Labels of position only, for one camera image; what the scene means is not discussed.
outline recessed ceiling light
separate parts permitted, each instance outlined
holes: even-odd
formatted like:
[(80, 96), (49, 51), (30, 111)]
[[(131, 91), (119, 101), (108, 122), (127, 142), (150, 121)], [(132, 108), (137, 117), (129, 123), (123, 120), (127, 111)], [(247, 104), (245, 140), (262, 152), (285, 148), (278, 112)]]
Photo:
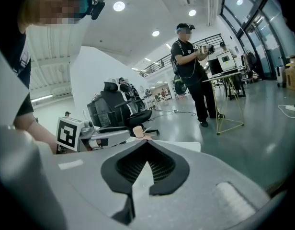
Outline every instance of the recessed ceiling light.
[(113, 5), (113, 9), (120, 12), (122, 11), (123, 9), (125, 8), (125, 4), (123, 2), (116, 2), (114, 5)]
[(195, 11), (195, 10), (191, 10), (191, 11), (189, 12), (189, 16), (195, 16), (195, 14), (196, 14), (196, 11)]
[(44, 97), (40, 97), (40, 98), (37, 98), (37, 99), (33, 99), (33, 100), (31, 100), (31, 102), (37, 102), (37, 101), (48, 99), (48, 98), (51, 98), (51, 97), (53, 97), (52, 94), (44, 96)]
[(160, 34), (159, 31), (154, 31), (154, 32), (152, 33), (153, 36), (158, 36), (159, 34)]
[(238, 1), (236, 2), (236, 4), (237, 4), (237, 5), (241, 5), (241, 4), (243, 4), (243, 0), (238, 0)]

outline black t-shirt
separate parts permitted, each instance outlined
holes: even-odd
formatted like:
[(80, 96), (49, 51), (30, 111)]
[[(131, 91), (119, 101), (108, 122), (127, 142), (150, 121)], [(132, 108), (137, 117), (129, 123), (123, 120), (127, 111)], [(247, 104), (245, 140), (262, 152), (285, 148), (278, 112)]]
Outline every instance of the black t-shirt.
[(197, 81), (198, 79), (202, 77), (204, 78), (204, 80), (206, 80), (206, 77), (207, 77), (204, 68), (201, 66), (201, 64), (199, 63), (197, 59), (194, 59), (181, 66), (177, 63), (175, 56), (177, 55), (188, 56), (192, 54), (193, 52), (194, 52), (193, 44), (189, 42), (184, 43), (181, 40), (177, 40), (172, 45), (171, 53), (173, 56), (173, 60), (177, 66), (179, 75), (183, 79), (185, 84), (190, 84), (191, 82)]
[[(23, 0), (8, 1), (12, 4), (10, 8), (2, 7), (0, 4), (0, 50), (11, 69), (29, 89), (31, 59), (27, 50), (26, 34), (20, 33), (17, 23), (19, 7)], [(33, 111), (28, 94), (17, 116)]]

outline black vent grille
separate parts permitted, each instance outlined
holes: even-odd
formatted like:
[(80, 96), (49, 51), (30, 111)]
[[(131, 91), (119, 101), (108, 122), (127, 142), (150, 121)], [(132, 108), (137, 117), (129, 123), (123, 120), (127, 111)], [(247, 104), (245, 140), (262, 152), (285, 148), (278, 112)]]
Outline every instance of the black vent grille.
[(168, 177), (175, 168), (172, 158), (146, 143), (120, 159), (116, 164), (116, 169), (126, 180), (134, 183), (146, 162), (152, 169), (154, 183)]

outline power strip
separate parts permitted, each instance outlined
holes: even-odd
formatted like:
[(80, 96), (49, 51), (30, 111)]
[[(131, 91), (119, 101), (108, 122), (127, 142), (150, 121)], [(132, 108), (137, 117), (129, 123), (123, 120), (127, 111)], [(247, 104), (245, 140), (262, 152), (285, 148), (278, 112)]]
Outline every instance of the power strip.
[(286, 106), (286, 109), (287, 109), (287, 110), (290, 110), (290, 111), (295, 111), (295, 106), (287, 105), (287, 106)]

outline backpack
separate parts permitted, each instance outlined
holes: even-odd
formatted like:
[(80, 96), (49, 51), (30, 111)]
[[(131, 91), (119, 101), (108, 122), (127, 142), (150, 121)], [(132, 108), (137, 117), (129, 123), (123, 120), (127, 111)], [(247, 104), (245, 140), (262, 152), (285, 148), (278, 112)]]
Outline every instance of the backpack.
[[(174, 44), (177, 43), (181, 50), (182, 50), (182, 45), (179, 41), (174, 42)], [(176, 59), (173, 57), (173, 55), (171, 55), (171, 64), (172, 64), (172, 68), (173, 68), (173, 72), (174, 74), (178, 74), (178, 69), (177, 69), (177, 62)]]

